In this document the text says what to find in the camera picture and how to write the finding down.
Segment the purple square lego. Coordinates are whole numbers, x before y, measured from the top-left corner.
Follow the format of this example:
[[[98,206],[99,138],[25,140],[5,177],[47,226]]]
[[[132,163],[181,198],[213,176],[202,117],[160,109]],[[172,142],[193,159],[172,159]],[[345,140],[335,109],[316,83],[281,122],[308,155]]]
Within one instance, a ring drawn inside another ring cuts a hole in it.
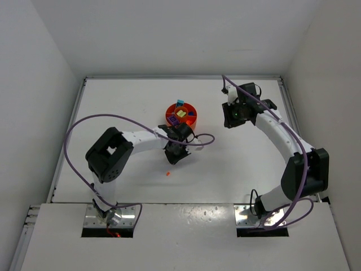
[[[174,115],[171,115],[171,116],[167,117],[166,119],[167,119],[168,124],[170,124],[171,126],[179,125],[179,120]]]

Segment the pale green curved lego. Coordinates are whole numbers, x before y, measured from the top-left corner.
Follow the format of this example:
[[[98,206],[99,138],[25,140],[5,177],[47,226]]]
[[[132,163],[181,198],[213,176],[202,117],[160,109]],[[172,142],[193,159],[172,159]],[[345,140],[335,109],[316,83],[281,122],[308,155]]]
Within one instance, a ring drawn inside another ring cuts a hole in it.
[[[178,111],[178,112],[176,113],[176,115],[179,116],[179,117],[185,117],[186,114],[187,114],[187,113],[184,112],[184,111],[182,111],[182,110],[180,110],[180,111]]]

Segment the teal long lego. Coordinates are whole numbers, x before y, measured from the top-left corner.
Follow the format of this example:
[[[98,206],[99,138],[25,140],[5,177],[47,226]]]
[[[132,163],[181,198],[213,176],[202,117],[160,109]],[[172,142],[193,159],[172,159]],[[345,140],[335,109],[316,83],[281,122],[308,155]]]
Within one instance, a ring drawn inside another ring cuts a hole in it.
[[[184,105],[184,101],[178,99],[177,102],[176,102],[176,106],[177,106],[177,107],[181,107],[181,106],[183,106],[183,105]]]

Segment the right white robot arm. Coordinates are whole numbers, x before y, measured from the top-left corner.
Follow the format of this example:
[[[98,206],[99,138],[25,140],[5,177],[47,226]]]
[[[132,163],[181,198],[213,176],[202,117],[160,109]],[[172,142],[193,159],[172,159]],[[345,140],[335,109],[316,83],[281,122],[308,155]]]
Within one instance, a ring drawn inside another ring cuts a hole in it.
[[[286,167],[280,185],[256,197],[253,211],[259,219],[279,208],[292,208],[308,196],[325,191],[329,182],[329,153],[304,141],[281,117],[277,106],[262,99],[255,83],[224,85],[224,126],[235,128],[251,122],[282,155]]]

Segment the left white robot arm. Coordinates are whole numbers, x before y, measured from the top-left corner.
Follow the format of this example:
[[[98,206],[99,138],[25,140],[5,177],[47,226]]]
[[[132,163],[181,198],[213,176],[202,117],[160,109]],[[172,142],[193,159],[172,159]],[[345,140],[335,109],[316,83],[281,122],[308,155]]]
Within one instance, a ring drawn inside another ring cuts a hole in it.
[[[99,217],[108,222],[114,216],[118,206],[115,199],[116,179],[131,155],[164,150],[168,162],[174,165],[190,154],[182,143],[187,143],[192,134],[193,130],[187,124],[159,125],[154,132],[120,132],[115,127],[108,128],[85,155],[94,178],[96,196],[93,205]]]

